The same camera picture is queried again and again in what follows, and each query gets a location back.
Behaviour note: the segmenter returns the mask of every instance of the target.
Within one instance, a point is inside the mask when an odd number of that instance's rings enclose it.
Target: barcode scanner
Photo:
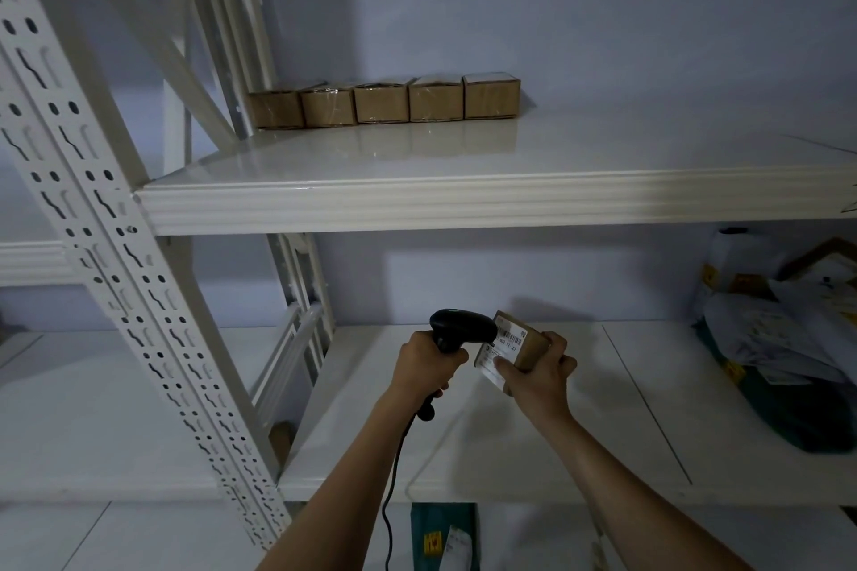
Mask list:
[[[455,354],[465,343],[491,343],[497,338],[494,319],[475,311],[438,310],[428,319],[434,345],[444,354]],[[428,422],[434,417],[434,406],[429,395],[416,412],[416,416]]]

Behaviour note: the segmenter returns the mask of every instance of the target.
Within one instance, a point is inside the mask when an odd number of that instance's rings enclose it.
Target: barcode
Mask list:
[[[514,343],[516,346],[520,346],[521,343],[523,342],[523,341],[521,341],[521,337],[515,336],[514,334],[512,334],[508,330],[503,329],[502,327],[500,327],[497,330],[497,333],[499,335],[499,338],[506,340],[506,341],[510,341],[510,342]]]

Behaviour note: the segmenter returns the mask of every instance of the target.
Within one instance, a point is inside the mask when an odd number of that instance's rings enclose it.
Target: wall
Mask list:
[[[506,69],[530,106],[824,95],[857,86],[857,0],[263,0],[284,79]],[[101,0],[73,0],[150,172],[161,78]],[[196,68],[212,87],[205,60]],[[195,155],[212,149],[195,132]],[[679,317],[714,227],[544,228],[319,236],[340,324],[419,323],[441,306],[530,320]],[[780,225],[810,242],[850,224]],[[272,324],[282,301],[258,237],[196,241],[222,325]],[[77,287],[0,290],[13,323],[107,327]]]

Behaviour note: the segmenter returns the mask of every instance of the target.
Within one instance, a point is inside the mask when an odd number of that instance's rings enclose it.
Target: forearm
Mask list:
[[[385,393],[369,419],[257,571],[362,568],[392,460],[415,408]]]
[[[749,568],[638,479],[573,418],[552,420],[541,431],[631,571]]]

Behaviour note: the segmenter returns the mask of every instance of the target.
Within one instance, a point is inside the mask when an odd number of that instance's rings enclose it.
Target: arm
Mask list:
[[[441,354],[430,332],[412,335],[366,424],[256,571],[363,568],[399,439],[423,400],[440,397],[465,361],[464,350]]]
[[[568,409],[566,380],[577,361],[564,355],[565,339],[554,332],[545,336],[551,347],[530,373],[501,358],[495,366],[521,411],[559,455],[625,565],[631,571],[749,569],[738,555],[634,476],[574,419]]]

